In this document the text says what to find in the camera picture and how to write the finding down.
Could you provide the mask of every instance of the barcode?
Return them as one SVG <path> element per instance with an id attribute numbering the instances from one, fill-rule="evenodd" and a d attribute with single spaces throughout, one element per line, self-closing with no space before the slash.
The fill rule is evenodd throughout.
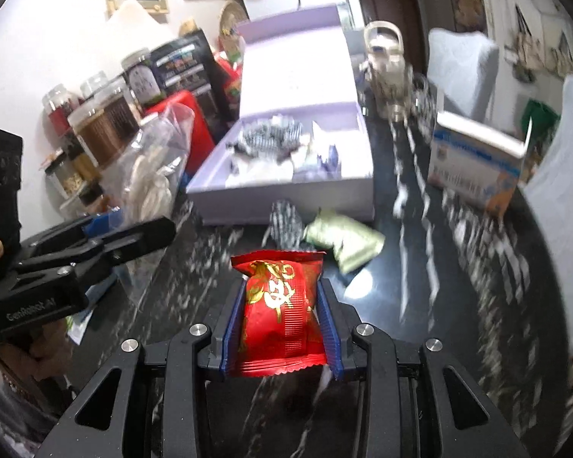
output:
<path id="1" fill-rule="evenodd" d="M 443 178 L 447 183 L 473 193 L 476 197 L 480 195 L 480 186 L 475 184 L 471 179 L 467 179 L 460 174 L 451 174 L 447 170 L 438 168 L 437 166 L 433 167 L 433 173 Z"/>

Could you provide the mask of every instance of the cardboard box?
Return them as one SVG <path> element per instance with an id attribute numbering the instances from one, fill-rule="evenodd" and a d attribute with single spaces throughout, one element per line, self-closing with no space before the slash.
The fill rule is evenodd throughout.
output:
<path id="1" fill-rule="evenodd" d="M 502 216 L 516 189 L 529 147 L 525 142 L 451 112 L 438 110 L 428 181 Z"/>
<path id="2" fill-rule="evenodd" d="M 272 203 L 290 200 L 304 221 L 319 208 L 373 219 L 373 161 L 354 85 L 348 46 L 335 6 L 298 10 L 248 22 L 240 120 L 216 146 L 187 187 L 205 224 L 263 224 Z M 311 130 L 312 122 L 336 140 L 342 177 L 225 187 L 231 155 L 243 125 L 257 118 L 290 115 Z M 358 140 L 349 143 L 348 139 Z"/>

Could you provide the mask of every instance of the purple box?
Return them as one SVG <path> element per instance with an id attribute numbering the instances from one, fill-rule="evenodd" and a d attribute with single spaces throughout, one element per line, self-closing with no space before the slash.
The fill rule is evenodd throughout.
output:
<path id="1" fill-rule="evenodd" d="M 357 220 L 373 219 L 373 162 L 354 85 L 348 47 L 335 6 L 249 22 L 240 120 L 206 159 L 187 187 L 205 224 L 267 223 L 271 205 L 286 199 L 304 221 L 319 208 Z M 342 160 L 340 179 L 225 187 L 230 174 L 227 143 L 257 118 L 290 115 L 333 135 Z"/>

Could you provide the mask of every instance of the brown door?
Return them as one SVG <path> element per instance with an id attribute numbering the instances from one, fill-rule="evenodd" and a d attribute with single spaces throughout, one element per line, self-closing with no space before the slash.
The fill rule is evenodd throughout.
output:
<path id="1" fill-rule="evenodd" d="M 418 0 L 361 0 L 365 24 L 389 21 L 403 34 L 405 59 L 414 71 L 426 72 L 425 35 L 420 21 Z"/>

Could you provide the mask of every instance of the human hand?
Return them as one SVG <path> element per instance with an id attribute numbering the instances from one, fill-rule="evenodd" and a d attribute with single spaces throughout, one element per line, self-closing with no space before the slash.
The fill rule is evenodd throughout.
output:
<path id="1" fill-rule="evenodd" d="M 0 344 L 0 371 L 8 374 L 10 370 L 20 381 L 64 375 L 73 348 L 66 337 L 67 330 L 66 319 L 46 324 L 28 352 L 7 342 Z"/>

